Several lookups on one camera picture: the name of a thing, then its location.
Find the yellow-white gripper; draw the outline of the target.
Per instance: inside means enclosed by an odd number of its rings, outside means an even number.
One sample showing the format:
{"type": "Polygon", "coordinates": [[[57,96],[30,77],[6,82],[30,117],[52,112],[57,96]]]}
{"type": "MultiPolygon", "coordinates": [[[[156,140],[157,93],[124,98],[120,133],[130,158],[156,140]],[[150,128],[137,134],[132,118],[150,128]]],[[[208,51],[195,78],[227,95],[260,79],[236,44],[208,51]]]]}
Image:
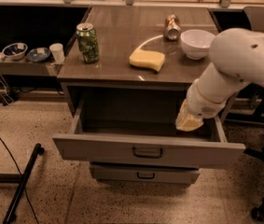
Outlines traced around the yellow-white gripper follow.
{"type": "Polygon", "coordinates": [[[179,131],[192,132],[203,125],[203,120],[188,111],[187,100],[184,100],[175,120],[175,127],[179,131]]]}

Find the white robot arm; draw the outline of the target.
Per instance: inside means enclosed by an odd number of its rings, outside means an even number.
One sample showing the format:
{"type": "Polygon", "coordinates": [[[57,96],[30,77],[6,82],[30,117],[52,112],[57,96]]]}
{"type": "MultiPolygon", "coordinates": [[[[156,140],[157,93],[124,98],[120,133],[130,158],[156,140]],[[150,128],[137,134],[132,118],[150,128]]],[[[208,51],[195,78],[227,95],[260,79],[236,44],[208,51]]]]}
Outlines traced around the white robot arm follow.
{"type": "Polygon", "coordinates": [[[254,83],[264,88],[264,33],[232,28],[218,34],[209,48],[210,63],[193,81],[175,127],[191,132],[215,117],[235,92],[254,83]]]}

